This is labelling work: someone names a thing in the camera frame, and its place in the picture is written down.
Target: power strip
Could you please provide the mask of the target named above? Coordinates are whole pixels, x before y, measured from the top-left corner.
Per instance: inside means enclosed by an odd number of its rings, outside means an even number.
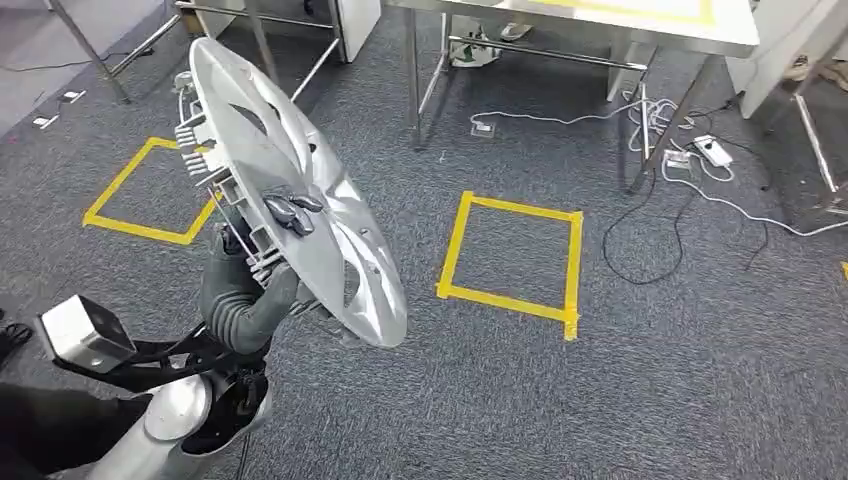
[[[692,141],[698,150],[717,168],[727,167],[733,163],[733,157],[716,141],[712,135],[704,135]]]
[[[692,171],[689,162],[691,158],[692,154],[689,152],[680,152],[677,150],[666,150],[663,152],[663,162],[668,164],[669,167],[680,168],[689,172]]]

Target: robotic hand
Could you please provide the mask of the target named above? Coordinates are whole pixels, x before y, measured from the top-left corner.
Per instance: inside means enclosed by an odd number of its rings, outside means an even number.
[[[299,236],[314,231],[307,211],[320,212],[323,208],[307,195],[267,194],[263,200],[274,219]],[[216,226],[215,241],[203,271],[200,313],[213,338],[226,348],[247,355],[261,349],[274,335],[295,301],[299,278],[287,264],[280,264],[263,292],[246,263],[247,252],[236,238],[236,234],[248,238],[247,223],[235,209],[225,215],[229,222]],[[233,232],[230,225],[238,232]]]

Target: shoe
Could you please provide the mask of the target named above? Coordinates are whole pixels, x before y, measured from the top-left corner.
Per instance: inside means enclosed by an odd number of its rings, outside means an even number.
[[[848,92],[848,62],[837,61],[824,67],[821,76]]]
[[[527,35],[527,32],[533,28],[533,25],[523,25],[521,23],[512,23],[501,30],[501,40],[504,42],[514,42],[519,38]]]
[[[489,39],[486,37],[482,28],[480,28],[472,37],[480,40]],[[453,42],[451,45],[450,59],[451,65],[454,67],[479,68],[483,65],[488,65],[499,58],[501,58],[501,50],[499,48],[480,47],[460,42]]]
[[[784,80],[793,82],[803,82],[810,73],[810,59],[806,55],[801,55],[795,62],[783,73]]]

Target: metal table frame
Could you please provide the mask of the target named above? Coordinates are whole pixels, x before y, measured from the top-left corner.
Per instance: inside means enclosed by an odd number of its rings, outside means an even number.
[[[573,53],[565,53],[565,52],[555,52],[549,50],[539,50],[534,48],[522,47],[513,45],[510,43],[504,42],[496,42],[496,41],[487,41],[487,40],[479,40],[468,37],[458,37],[450,34],[451,26],[452,26],[452,16],[453,14],[465,14],[468,15],[472,13],[472,11],[462,10],[462,5],[453,6],[456,11],[442,12],[442,31],[441,31],[441,49],[439,52],[439,60],[436,64],[436,68],[430,77],[430,80],[427,84],[427,88],[424,91],[423,98],[420,96],[419,91],[419,78],[418,78],[418,45],[417,45],[417,25],[416,25],[416,13],[417,9],[414,5],[412,5],[411,0],[388,0],[389,4],[403,7],[404,8],[404,26],[406,30],[406,67],[407,72],[409,74],[409,123],[412,137],[412,145],[413,147],[419,147],[421,142],[421,116],[424,113],[428,102],[430,101],[433,92],[438,83],[438,79],[442,74],[445,74],[450,68],[450,61],[448,56],[450,54],[450,43],[451,42],[461,42],[465,44],[471,45],[480,45],[480,46],[489,46],[500,48],[507,51],[514,51],[519,53],[533,54],[533,55],[541,55],[546,57],[553,57],[567,61],[591,64],[591,65],[603,65],[612,68],[620,68],[624,70],[638,71],[641,72],[639,82],[637,83],[637,88],[639,89],[640,99],[644,103],[647,101],[647,74],[650,70],[651,63],[657,55],[657,52],[660,49],[660,46],[657,46],[651,60],[648,64],[638,64],[638,63],[629,63],[629,62],[619,62],[608,58],[599,58],[592,57],[587,55],[578,55]],[[439,2],[437,0],[428,0],[425,10],[436,10],[439,11]],[[534,25],[552,25],[552,19],[550,17],[546,17],[543,15],[527,15],[527,14],[512,14],[507,10],[498,12],[498,15],[489,15],[487,18],[498,18],[504,21],[517,21],[519,23],[530,23]],[[570,26],[575,26],[579,24],[579,21],[569,20]],[[662,43],[669,43],[667,38],[659,36],[663,40]],[[688,47],[697,47],[698,43],[696,41],[690,42]],[[674,113],[669,122],[667,128],[660,135],[659,140],[653,148],[649,147],[649,130],[647,125],[647,112],[645,108],[642,108],[642,131],[641,138],[642,143],[644,145],[642,149],[642,159],[641,165],[639,169],[639,173],[636,175],[636,178],[633,180],[633,183],[628,188],[629,193],[636,193],[641,188],[645,182],[645,178],[648,176],[648,173],[653,169],[660,165],[662,161],[663,152],[668,147],[671,142],[673,135],[677,132],[678,126],[683,122],[684,117],[689,111],[692,103],[697,98],[700,90],[707,83],[710,75],[715,70],[716,65],[721,62],[722,56],[716,51],[714,46],[709,46],[708,48],[704,48],[705,51],[709,52],[707,54],[704,63],[701,65],[698,73],[695,75],[692,83],[689,86],[686,94],[683,98],[678,102],[679,108]]]
[[[833,172],[830,168],[830,163],[822,150],[821,141],[819,140],[818,130],[813,121],[813,115],[807,107],[807,100],[804,98],[804,93],[810,86],[816,82],[822,70],[828,63],[833,61],[836,52],[842,48],[842,45],[848,41],[848,25],[840,35],[834,39],[833,43],[822,55],[822,57],[812,66],[807,78],[801,82],[790,97],[789,103],[782,105],[769,120],[766,127],[766,134],[774,133],[774,127],[794,105],[798,109],[798,114],[801,117],[801,123],[804,124],[804,131],[807,138],[810,140],[810,146],[813,149],[813,154],[816,156],[816,163],[819,167],[822,180],[824,181],[825,191],[819,196],[819,201],[813,207],[813,216],[820,216],[824,213],[834,213],[837,215],[848,215],[848,206],[843,206],[842,203],[846,200],[845,196],[848,193],[848,179],[841,182],[834,179]]]
[[[303,79],[303,81],[298,85],[297,89],[291,96],[292,101],[295,101],[297,97],[303,93],[303,90],[309,85],[309,82],[312,81],[312,78],[318,72],[318,69],[327,61],[327,58],[333,52],[333,50],[337,50],[339,53],[339,57],[343,62],[347,62],[347,53],[344,48],[344,41],[342,37],[341,30],[341,22],[338,13],[338,5],[336,4],[336,0],[328,0],[330,5],[330,15],[333,19],[332,24],[321,24],[321,23],[312,23],[312,22],[304,22],[300,20],[292,20],[288,18],[276,17],[273,15],[264,15],[260,14],[256,9],[256,0],[244,0],[245,3],[245,11],[242,12],[240,10],[232,10],[228,8],[218,8],[218,7],[209,7],[204,5],[195,5],[191,2],[185,1],[176,1],[174,2],[174,6],[178,9],[176,15],[172,16],[168,21],[166,21],[162,26],[160,26],[152,35],[150,35],[147,39],[141,42],[136,48],[130,52],[121,62],[119,62],[114,67],[108,67],[103,60],[100,59],[100,56],[97,55],[97,51],[94,50],[94,47],[91,46],[88,39],[85,38],[85,35],[79,29],[77,24],[68,15],[68,12],[65,10],[65,7],[62,6],[60,0],[46,0],[50,6],[50,9],[56,13],[56,15],[65,23],[70,30],[71,34],[76,39],[77,43],[80,44],[85,53],[91,59],[92,63],[97,65],[97,68],[100,70],[100,73],[103,77],[109,82],[112,86],[112,89],[115,91],[115,95],[118,100],[122,103],[130,103],[130,97],[127,95],[124,88],[121,86],[121,83],[118,81],[117,76],[123,72],[135,59],[137,59],[145,50],[150,48],[153,44],[155,44],[162,36],[168,33],[174,26],[182,20],[186,23],[187,28],[191,31],[190,25],[198,25],[199,21],[197,20],[196,12],[209,12],[209,13],[217,13],[222,15],[233,15],[237,17],[249,17],[251,22],[251,28],[253,30],[254,35],[256,36],[256,42],[259,45],[259,52],[262,56],[262,61],[265,64],[265,71],[268,73],[268,76],[271,80],[277,85],[280,84],[279,77],[277,75],[277,69],[274,64],[274,59],[271,55],[271,49],[268,47],[268,40],[265,36],[265,30],[262,27],[262,21],[270,21],[277,23],[286,23],[290,25],[300,25],[303,27],[317,28],[321,30],[332,30],[333,31],[333,40],[330,42],[330,45],[324,50],[324,53],[318,58],[315,64],[312,66],[312,69]]]

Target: white power adapter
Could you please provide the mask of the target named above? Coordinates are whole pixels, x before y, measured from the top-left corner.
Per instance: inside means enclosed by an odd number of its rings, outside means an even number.
[[[712,166],[721,168],[733,163],[733,157],[722,148],[712,135],[704,135],[692,141]]]

